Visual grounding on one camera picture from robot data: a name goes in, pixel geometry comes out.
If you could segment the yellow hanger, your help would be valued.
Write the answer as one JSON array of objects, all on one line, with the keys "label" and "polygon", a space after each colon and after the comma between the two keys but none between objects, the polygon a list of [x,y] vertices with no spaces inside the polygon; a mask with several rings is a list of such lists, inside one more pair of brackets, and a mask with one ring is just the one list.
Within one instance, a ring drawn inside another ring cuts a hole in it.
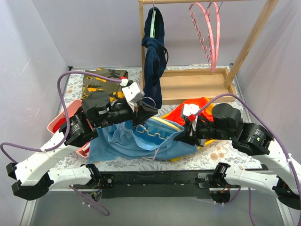
[{"label": "yellow hanger", "polygon": [[[142,100],[145,99],[145,98],[150,99],[150,100],[154,103],[154,107],[156,107],[155,101],[154,101],[151,97],[143,97]],[[173,124],[171,124],[171,123],[165,121],[165,120],[162,119],[162,118],[155,117],[155,116],[153,116],[153,117],[151,117],[151,118],[154,119],[154,120],[156,120],[156,121],[158,121],[158,122],[161,122],[162,124],[164,124],[164,125],[166,125],[166,126],[172,128],[172,129],[174,129],[175,131],[181,131],[180,128],[178,128],[177,126],[175,126],[175,125],[173,125]],[[158,132],[155,132],[154,134],[151,134],[151,133],[149,132],[149,130],[146,129],[143,125],[140,125],[140,127],[142,128],[141,131],[138,130],[138,128],[135,129],[138,133],[143,134],[143,133],[146,132],[146,134],[147,134],[148,136],[151,136],[151,137],[158,136],[158,138],[159,138],[159,139],[162,139],[162,140],[166,140],[167,138],[169,138],[169,136],[167,136],[167,137],[162,137],[161,134],[158,133]]]}]

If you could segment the light blue shorts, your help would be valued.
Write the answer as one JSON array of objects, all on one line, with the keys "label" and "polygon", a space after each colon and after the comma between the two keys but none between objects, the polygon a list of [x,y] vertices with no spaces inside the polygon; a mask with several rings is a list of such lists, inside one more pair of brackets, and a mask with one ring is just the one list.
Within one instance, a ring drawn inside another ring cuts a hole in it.
[{"label": "light blue shorts", "polygon": [[169,136],[166,140],[159,139],[158,136],[148,136],[146,132],[138,133],[135,129],[141,131],[142,128],[140,125],[133,128],[131,121],[98,129],[98,137],[90,142],[89,163],[112,161],[118,157],[128,160],[171,160],[195,153],[197,146],[174,140],[183,132],[184,127],[173,121],[165,121],[177,126],[181,131],[175,131],[152,118],[143,126],[151,134],[158,132],[162,137]]}]

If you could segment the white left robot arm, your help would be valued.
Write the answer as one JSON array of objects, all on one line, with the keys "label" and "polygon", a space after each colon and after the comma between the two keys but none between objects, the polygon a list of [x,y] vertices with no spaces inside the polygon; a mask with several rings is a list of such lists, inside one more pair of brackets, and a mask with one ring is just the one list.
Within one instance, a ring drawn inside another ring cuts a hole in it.
[{"label": "white left robot arm", "polygon": [[97,138],[97,129],[125,121],[136,127],[157,112],[155,107],[142,100],[138,100],[131,108],[124,98],[112,104],[106,92],[91,93],[38,152],[20,163],[9,163],[6,166],[8,176],[15,180],[11,186],[13,195],[32,201],[58,187],[83,185],[97,188],[103,179],[94,164],[62,171],[53,166]]}]

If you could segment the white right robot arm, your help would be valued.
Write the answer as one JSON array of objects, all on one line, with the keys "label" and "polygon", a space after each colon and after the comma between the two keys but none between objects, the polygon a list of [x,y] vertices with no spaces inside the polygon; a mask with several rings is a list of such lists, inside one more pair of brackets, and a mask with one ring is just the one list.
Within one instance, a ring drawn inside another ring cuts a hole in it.
[{"label": "white right robot arm", "polygon": [[229,140],[232,147],[264,163],[272,175],[263,175],[218,163],[210,176],[197,179],[209,187],[238,185],[264,191],[284,205],[301,208],[301,165],[285,154],[274,136],[263,126],[242,121],[241,113],[231,105],[217,104],[212,109],[213,120],[196,116],[199,106],[184,104],[181,117],[185,120],[184,132],[177,141],[200,145],[205,139]]}]

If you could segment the orange shorts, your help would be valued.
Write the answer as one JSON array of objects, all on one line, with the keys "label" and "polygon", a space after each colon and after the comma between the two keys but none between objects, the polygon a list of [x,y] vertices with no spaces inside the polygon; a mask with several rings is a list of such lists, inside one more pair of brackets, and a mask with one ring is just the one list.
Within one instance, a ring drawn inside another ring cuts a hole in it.
[{"label": "orange shorts", "polygon": [[209,98],[201,97],[198,99],[187,99],[170,113],[163,115],[162,118],[176,122],[183,126],[186,118],[197,120],[197,116],[191,116],[198,112],[203,106],[209,102]]}]

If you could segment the camouflage shorts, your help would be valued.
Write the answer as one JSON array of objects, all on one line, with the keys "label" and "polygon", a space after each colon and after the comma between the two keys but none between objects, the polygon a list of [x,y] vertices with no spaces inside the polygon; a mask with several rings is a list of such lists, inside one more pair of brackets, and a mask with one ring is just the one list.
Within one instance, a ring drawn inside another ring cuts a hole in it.
[{"label": "camouflage shorts", "polygon": [[[95,71],[86,70],[86,72],[95,73],[103,77],[117,80],[119,80],[121,77],[128,78],[128,72],[126,70],[97,68]],[[96,78],[90,75],[84,75],[81,99],[83,100],[89,97],[92,92],[97,91],[104,91],[108,93],[110,96],[110,101],[124,98],[121,86],[118,83]]]}]

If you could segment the navy blue shorts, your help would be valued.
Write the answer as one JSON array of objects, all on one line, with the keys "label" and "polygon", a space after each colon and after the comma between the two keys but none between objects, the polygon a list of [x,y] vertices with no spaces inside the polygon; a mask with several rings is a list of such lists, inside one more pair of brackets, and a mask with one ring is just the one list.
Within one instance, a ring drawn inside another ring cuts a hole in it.
[{"label": "navy blue shorts", "polygon": [[[152,38],[151,20],[153,12],[155,15],[155,35]],[[160,85],[160,78],[168,62],[168,51],[164,44],[165,28],[164,20],[160,10],[153,7],[149,10],[144,26],[144,38],[142,46],[147,48],[144,64],[144,93],[147,97],[144,101],[148,104],[155,104],[157,109],[162,107],[162,92]]]}]

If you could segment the pink hanger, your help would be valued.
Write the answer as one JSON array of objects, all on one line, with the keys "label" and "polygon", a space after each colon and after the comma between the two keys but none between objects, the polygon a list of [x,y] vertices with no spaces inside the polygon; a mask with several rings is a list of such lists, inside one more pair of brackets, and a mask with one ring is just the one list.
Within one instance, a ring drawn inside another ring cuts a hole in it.
[{"label": "pink hanger", "polygon": [[[201,32],[199,25],[197,24],[196,20],[196,14],[192,11],[192,8],[196,6],[198,7],[201,12],[203,13],[203,16],[206,21],[207,25],[207,39],[208,39],[208,45],[205,44],[205,35]],[[189,13],[190,17],[192,20],[192,23],[194,25],[194,28],[196,30],[198,39],[202,45],[202,49],[204,51],[205,58],[207,59],[207,62],[209,65],[212,64],[212,62],[215,60],[215,52],[214,52],[214,38],[213,38],[213,32],[212,32],[212,27],[211,27],[211,22],[210,22],[210,15],[207,13],[205,8],[200,4],[200,3],[192,3],[189,7]]]},{"label": "pink hanger", "polygon": [[207,27],[208,27],[208,47],[209,47],[209,60],[208,64],[211,72],[215,72],[219,48],[220,48],[220,35],[221,35],[221,22],[220,22],[220,7],[216,2],[210,2],[206,9]]}]

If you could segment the green hanger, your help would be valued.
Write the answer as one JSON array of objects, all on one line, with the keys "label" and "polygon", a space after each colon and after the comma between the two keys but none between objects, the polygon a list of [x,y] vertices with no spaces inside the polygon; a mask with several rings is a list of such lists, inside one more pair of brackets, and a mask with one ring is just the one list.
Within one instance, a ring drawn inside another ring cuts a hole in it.
[{"label": "green hanger", "polygon": [[150,37],[155,37],[155,19],[156,19],[156,10],[152,9],[151,25],[150,25]]}]

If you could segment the floral table mat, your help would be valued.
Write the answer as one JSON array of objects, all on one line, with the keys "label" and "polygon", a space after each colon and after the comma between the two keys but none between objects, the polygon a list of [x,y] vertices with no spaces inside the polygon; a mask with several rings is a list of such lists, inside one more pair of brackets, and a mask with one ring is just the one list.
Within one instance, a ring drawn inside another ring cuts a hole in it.
[{"label": "floral table mat", "polygon": [[[116,68],[127,70],[129,78],[139,82],[141,67]],[[83,89],[83,75],[71,74],[62,79],[62,93],[66,106],[73,100],[79,99]],[[241,111],[243,120],[250,121],[248,111],[236,100],[229,102],[234,108]],[[177,105],[163,105],[158,112],[158,117],[163,116],[169,111],[174,110]],[[217,163],[224,162],[231,166],[236,166],[241,169],[262,169],[261,163],[252,157],[234,149],[230,141],[216,140],[212,143],[201,147],[196,153],[183,157],[182,159],[171,161],[149,161],[145,159],[127,160],[118,157],[112,161],[95,162],[94,164],[100,171],[162,171],[162,170],[212,170]],[[65,170],[80,167],[82,164],[87,164],[88,159],[80,157],[76,152],[73,152],[63,160],[60,160],[55,166],[55,169]]]}]

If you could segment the black base bar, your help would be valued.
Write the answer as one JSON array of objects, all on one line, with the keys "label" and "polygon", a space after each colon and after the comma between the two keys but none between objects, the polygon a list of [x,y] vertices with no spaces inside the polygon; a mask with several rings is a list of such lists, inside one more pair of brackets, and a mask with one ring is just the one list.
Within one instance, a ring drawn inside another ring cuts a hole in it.
[{"label": "black base bar", "polygon": [[223,189],[213,170],[113,171],[100,173],[102,198],[210,198],[210,189]]}]

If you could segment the wooden clothes rack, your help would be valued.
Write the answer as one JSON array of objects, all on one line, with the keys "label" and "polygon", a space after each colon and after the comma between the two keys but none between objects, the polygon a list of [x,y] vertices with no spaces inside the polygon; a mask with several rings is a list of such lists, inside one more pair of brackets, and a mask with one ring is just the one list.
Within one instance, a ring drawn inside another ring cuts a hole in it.
[{"label": "wooden clothes rack", "polygon": [[161,77],[162,104],[175,105],[186,99],[236,94],[232,82],[277,3],[276,0],[266,1],[231,70],[225,67],[215,71],[209,68],[166,70]]}]

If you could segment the pink divided tray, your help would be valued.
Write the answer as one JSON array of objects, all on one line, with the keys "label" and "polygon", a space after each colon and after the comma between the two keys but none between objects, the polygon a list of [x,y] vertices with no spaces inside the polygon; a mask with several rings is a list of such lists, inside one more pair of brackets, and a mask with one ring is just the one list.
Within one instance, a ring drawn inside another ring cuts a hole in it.
[{"label": "pink divided tray", "polygon": [[[82,101],[80,99],[73,100],[67,106],[68,116],[72,117],[81,106],[82,106]],[[66,116],[65,116],[64,111],[62,111],[48,124],[47,129],[50,133],[54,134],[56,131],[58,131],[60,129],[60,127],[62,126],[62,124],[64,122],[66,122]],[[88,158],[89,150],[90,150],[90,142],[86,143],[84,146],[79,148],[76,151],[76,153],[83,158]]]}]

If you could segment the red cloth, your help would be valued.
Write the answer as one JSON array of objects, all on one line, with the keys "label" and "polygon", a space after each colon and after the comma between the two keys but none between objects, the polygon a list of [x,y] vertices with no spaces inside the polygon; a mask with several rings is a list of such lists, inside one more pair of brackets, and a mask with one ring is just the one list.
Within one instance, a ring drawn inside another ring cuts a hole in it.
[{"label": "red cloth", "polygon": [[66,122],[66,119],[65,118],[61,118],[53,127],[53,132],[57,132],[60,127]]}]

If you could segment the aluminium frame rail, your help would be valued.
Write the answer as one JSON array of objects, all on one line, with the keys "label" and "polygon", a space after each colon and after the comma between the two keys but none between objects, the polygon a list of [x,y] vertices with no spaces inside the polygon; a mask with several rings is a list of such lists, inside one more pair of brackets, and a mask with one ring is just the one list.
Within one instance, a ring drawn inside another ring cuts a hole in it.
[{"label": "aluminium frame rail", "polygon": [[78,226],[88,210],[83,198],[69,188],[55,189],[43,197],[28,201],[22,226]]}]

